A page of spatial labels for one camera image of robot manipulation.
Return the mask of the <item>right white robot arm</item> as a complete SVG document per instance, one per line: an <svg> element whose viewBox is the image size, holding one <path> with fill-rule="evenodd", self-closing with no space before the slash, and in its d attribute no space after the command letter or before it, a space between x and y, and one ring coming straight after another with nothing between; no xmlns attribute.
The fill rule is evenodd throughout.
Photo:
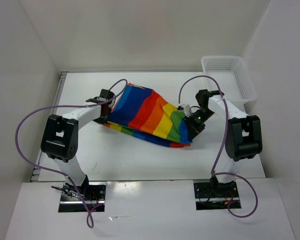
<svg viewBox="0 0 300 240"><path fill-rule="evenodd" d="M221 144L229 160L221 172L224 175L223 180L217 178L216 163L212 166L209 180L210 193L220 197L232 186L240 170L240 161L252 159L262 151L261 121L256 115L248 115L241 111L217 90L199 90L195 99L198 110L184 118L189 140L193 140L205 129L205 122L213 115L217 115L225 122L226 136L223 137Z"/></svg>

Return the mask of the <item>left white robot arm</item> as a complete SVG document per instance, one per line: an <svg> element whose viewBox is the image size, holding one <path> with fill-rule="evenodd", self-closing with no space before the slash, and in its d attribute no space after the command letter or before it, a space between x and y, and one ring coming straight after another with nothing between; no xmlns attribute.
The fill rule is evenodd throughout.
<svg viewBox="0 0 300 240"><path fill-rule="evenodd" d="M115 104L115 94L102 89L99 96L89 98L85 107L77 108L63 115L48 117L41 151L53 159L65 176L66 185L79 200L90 194L88 176L82 171L76 154L79 147L79 130L90 122L105 124Z"/></svg>

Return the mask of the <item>rainbow striped shorts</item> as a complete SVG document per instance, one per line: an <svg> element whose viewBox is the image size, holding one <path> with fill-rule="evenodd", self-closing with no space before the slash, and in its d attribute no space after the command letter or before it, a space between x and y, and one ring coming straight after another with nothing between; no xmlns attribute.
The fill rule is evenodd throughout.
<svg viewBox="0 0 300 240"><path fill-rule="evenodd" d="M129 83L104 126L152 144L190 146L186 114L151 88Z"/></svg>

